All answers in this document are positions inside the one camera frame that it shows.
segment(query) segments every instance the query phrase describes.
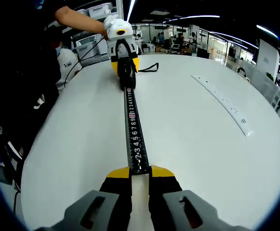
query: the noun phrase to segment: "ceiling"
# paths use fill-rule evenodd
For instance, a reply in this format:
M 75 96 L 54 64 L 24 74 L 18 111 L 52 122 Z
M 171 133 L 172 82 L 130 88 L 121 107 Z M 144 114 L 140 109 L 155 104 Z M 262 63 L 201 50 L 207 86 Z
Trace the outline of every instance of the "ceiling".
M 125 20 L 127 19 L 130 1 L 123 0 Z M 169 12 L 169 14 L 151 14 L 155 10 Z M 165 24 L 186 27 L 194 24 L 208 31 L 235 36 L 257 46 L 259 40 L 263 39 L 275 48 L 280 48 L 280 0 L 273 4 L 259 0 L 136 0 L 129 22 L 131 24 L 148 23 L 142 20 L 150 19 L 153 20 L 150 23 L 162 23 L 167 19 L 178 18 L 177 15 L 182 17 L 219 15 L 220 18 L 190 18 Z M 279 37 L 279 40 L 258 29 L 256 25 L 261 25 L 273 31 Z M 255 49 L 246 43 L 243 45 L 250 50 Z

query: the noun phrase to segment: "black shirt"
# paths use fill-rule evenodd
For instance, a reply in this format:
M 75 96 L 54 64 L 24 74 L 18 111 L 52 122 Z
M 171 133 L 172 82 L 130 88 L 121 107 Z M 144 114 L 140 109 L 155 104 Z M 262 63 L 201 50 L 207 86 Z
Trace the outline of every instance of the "black shirt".
M 58 96 L 56 51 L 42 41 L 63 6 L 63 0 L 23 0 L 0 8 L 0 126 L 19 146 L 30 148 Z M 45 103 L 34 110 L 41 95 Z

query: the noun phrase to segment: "person's arm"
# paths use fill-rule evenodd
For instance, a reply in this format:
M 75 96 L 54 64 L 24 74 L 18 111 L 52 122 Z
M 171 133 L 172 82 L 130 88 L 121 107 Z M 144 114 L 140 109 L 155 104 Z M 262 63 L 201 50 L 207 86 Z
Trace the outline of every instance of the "person's arm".
M 55 12 L 55 19 L 59 24 L 78 30 L 102 34 L 105 39 L 107 39 L 107 31 L 104 29 L 102 22 L 76 12 L 67 6 L 62 7 Z

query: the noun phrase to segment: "desk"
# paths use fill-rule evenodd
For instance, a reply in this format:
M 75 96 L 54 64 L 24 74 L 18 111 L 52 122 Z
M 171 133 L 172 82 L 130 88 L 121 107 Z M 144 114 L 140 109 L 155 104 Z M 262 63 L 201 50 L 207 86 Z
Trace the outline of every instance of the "desk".
M 172 171 L 231 225 L 257 227 L 280 197 L 280 119 L 252 85 L 216 61 L 141 55 L 135 96 L 151 165 Z M 248 119 L 244 136 L 224 107 L 190 75 L 205 77 Z M 59 96 L 22 176 L 30 229 L 65 209 L 127 162 L 123 91 L 110 61 L 85 67 Z
M 142 42 L 144 41 L 144 39 L 136 39 L 135 43 L 136 45 L 140 48 L 141 53 L 144 54 L 143 50 L 142 50 Z

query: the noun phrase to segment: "hand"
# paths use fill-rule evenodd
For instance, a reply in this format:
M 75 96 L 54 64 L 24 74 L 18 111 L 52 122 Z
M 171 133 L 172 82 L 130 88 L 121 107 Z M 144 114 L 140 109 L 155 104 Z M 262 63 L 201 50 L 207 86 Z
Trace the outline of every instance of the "hand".
M 103 35 L 103 38 L 106 40 L 106 41 L 108 41 L 109 40 L 109 38 L 107 37 L 107 30 L 103 30 L 103 32 L 102 32 L 102 35 Z

